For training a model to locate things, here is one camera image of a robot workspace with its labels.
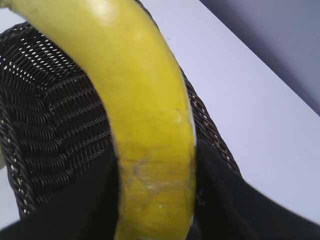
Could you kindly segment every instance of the gray wall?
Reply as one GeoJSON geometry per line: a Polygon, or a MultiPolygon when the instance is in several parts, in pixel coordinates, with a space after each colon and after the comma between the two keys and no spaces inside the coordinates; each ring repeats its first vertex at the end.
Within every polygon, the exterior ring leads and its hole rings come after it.
{"type": "Polygon", "coordinates": [[[201,0],[320,115],[319,0],[201,0]]]}

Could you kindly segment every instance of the white surface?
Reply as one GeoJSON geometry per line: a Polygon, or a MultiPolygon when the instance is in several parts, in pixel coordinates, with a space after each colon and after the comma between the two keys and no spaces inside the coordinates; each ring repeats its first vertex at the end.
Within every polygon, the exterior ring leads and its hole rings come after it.
{"type": "Polygon", "coordinates": [[[0,229],[19,219],[16,198],[7,176],[7,168],[0,170],[0,229]]]}
{"type": "MultiPolygon", "coordinates": [[[[198,0],[142,2],[243,177],[283,206],[320,223],[320,118],[198,0]]],[[[0,10],[0,30],[19,21],[0,10]]],[[[2,179],[1,189],[7,184],[2,179]]],[[[0,215],[12,211],[10,219],[16,219],[12,193],[7,186],[2,192],[0,215]]]]}

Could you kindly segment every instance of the banana peel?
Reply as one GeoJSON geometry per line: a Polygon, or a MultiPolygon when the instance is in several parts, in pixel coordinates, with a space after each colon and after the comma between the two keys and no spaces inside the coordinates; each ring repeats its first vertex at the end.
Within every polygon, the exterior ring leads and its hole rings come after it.
{"type": "Polygon", "coordinates": [[[119,159],[116,240],[184,240],[194,213],[196,136],[179,66],[133,0],[0,0],[91,79],[119,159]]]}

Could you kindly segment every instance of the woven wicker texture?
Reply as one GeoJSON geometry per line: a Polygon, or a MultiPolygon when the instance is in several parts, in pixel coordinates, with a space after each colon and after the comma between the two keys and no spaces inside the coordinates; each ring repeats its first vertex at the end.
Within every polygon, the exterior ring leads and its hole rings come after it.
{"type": "MultiPolygon", "coordinates": [[[[197,138],[240,175],[182,74],[197,138]]],[[[70,57],[27,22],[0,34],[0,143],[20,217],[48,203],[112,148],[109,130],[91,81],[70,57]]]]}

